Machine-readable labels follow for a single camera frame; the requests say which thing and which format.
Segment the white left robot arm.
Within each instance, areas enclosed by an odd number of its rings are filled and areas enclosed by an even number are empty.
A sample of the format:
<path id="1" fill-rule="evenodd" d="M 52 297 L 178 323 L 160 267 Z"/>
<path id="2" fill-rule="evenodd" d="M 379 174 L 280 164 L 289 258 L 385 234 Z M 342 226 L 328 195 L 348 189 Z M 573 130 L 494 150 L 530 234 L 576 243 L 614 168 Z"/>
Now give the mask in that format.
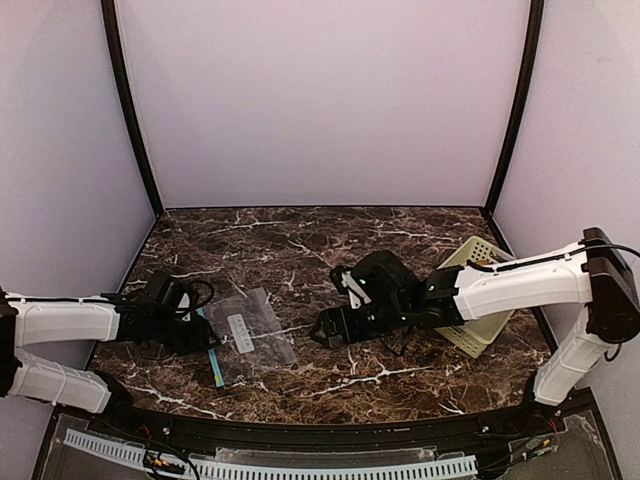
<path id="1" fill-rule="evenodd" d="M 197 293 L 181 284 L 85 298 L 3 292 L 1 394 L 101 414 L 128 399 L 117 380 L 47 360 L 27 347 L 95 341 L 156 343 L 170 355 L 205 351 L 216 336 L 200 307 Z"/>

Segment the clear zip top bag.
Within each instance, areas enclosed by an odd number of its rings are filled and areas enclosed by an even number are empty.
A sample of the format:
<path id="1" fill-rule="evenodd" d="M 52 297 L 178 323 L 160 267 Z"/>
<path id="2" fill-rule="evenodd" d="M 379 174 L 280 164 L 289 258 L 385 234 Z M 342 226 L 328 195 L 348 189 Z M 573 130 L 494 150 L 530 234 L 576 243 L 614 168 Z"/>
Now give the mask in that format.
<path id="1" fill-rule="evenodd" d="M 292 343 L 264 289 L 222 299 L 198 310 L 220 344 L 208 350 L 215 386 L 232 386 L 296 362 Z"/>

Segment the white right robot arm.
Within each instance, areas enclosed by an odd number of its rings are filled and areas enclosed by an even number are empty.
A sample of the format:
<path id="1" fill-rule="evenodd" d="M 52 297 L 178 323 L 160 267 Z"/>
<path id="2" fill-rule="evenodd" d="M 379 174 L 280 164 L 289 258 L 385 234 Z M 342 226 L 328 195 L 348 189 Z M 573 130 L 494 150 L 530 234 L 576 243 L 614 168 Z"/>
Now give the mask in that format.
<path id="1" fill-rule="evenodd" d="M 389 250 L 373 252 L 330 278 L 348 304 L 320 312 L 312 340 L 336 348 L 401 328 L 462 326 L 505 311 L 580 305 L 576 323 L 529 382 L 526 399 L 556 407 L 605 357 L 639 333 L 639 298 L 625 246 L 599 228 L 559 250 L 503 263 L 434 270 L 419 279 Z"/>

